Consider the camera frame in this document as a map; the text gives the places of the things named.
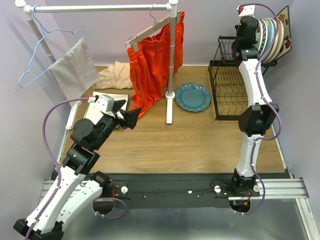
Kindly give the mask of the teal scalloped ceramic plate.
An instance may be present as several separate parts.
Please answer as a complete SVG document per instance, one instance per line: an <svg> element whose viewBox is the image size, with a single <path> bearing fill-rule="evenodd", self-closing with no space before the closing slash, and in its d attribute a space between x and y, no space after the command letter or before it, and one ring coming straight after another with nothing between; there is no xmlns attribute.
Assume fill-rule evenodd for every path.
<svg viewBox="0 0 320 240"><path fill-rule="evenodd" d="M182 84L175 92L177 104L189 112L200 112L211 103L211 94L202 84L188 82Z"/></svg>

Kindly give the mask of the blue striped round plate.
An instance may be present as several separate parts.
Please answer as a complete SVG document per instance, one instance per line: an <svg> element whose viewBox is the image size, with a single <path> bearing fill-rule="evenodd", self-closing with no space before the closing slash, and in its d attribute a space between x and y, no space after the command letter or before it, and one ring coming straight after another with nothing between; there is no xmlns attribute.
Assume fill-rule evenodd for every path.
<svg viewBox="0 0 320 240"><path fill-rule="evenodd" d="M255 47L258 49L258 51L261 51L262 43L263 43L263 36L264 36L265 26L261 19L258 19L258 28L256 30L256 44Z"/></svg>

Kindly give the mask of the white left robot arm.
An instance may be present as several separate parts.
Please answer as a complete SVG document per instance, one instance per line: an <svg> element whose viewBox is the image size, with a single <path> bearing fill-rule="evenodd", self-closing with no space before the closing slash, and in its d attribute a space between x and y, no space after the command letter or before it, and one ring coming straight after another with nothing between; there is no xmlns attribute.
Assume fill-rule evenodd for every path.
<svg viewBox="0 0 320 240"><path fill-rule="evenodd" d="M125 100L114 100L108 95L89 95L76 101L93 104L103 116L97 124L87 118L74 124L70 136L73 145L62 166L59 166L50 148L46 149L57 168L57 178L35 210L14 224L13 228L26 240L62 239L70 221L93 201L118 202L125 211L128 209L122 199L115 197L112 178L100 171L95 172L80 191L76 194L73 192L98 161L100 155L97 150L116 126L134 129L142 109L125 111L122 109Z"/></svg>

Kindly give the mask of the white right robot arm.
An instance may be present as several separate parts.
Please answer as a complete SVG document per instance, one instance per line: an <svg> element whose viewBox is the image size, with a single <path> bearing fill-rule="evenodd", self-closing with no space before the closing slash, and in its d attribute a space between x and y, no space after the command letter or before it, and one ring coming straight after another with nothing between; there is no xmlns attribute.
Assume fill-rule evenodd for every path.
<svg viewBox="0 0 320 240"><path fill-rule="evenodd" d="M231 46L233 60L244 80L248 101L248 108L238 119L242 147L230 183L230 191L236 196L255 188L260 144L279 111L278 104L272 103L263 81L260 53L255 46L258 26L259 21L255 17L241 17Z"/></svg>

